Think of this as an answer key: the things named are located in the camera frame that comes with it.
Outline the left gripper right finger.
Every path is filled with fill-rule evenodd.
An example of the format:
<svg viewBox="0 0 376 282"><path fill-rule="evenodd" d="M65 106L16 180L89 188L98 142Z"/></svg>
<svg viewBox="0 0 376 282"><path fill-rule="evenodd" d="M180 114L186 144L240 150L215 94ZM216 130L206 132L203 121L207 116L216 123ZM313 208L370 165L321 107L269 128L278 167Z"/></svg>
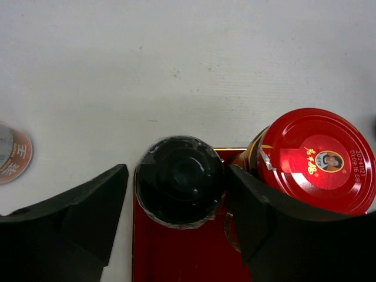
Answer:
<svg viewBox="0 0 376 282"><path fill-rule="evenodd" d="M252 281L374 281L375 213L349 216L303 203L237 165L228 197Z"/></svg>

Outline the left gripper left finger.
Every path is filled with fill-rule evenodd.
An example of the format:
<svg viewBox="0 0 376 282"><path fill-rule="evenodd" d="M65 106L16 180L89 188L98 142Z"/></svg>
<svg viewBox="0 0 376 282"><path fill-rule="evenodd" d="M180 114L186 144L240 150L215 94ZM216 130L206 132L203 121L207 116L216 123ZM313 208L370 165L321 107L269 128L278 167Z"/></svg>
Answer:
<svg viewBox="0 0 376 282"><path fill-rule="evenodd" d="M92 180L1 216L1 281L100 281L108 266L129 172Z"/></svg>

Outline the red lid chili sauce jar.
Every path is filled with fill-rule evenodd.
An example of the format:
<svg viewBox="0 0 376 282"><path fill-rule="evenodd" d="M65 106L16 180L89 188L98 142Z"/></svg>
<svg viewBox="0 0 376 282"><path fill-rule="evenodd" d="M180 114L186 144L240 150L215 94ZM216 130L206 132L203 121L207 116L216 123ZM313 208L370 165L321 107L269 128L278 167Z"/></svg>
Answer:
<svg viewBox="0 0 376 282"><path fill-rule="evenodd" d="M270 187L322 209L366 214L375 199L375 156L343 117L317 108L292 110L231 160Z"/></svg>

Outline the black cap white bottle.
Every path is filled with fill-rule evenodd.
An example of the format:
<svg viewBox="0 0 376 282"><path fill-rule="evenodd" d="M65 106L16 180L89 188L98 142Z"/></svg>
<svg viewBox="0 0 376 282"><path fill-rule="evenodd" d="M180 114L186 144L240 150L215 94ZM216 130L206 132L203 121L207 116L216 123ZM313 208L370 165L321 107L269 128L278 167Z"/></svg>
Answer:
<svg viewBox="0 0 376 282"><path fill-rule="evenodd" d="M133 183L138 203L153 221L171 229L197 229L220 210L224 178L224 164L212 146L174 135L147 149Z"/></svg>

